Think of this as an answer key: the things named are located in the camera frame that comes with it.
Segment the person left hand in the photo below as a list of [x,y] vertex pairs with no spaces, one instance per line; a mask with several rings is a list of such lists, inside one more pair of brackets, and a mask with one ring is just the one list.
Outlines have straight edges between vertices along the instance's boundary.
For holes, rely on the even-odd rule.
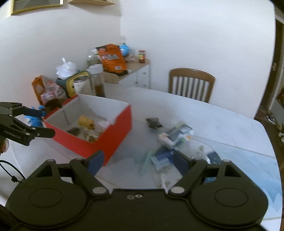
[[0,136],[0,154],[6,153],[9,149],[9,140],[3,136]]

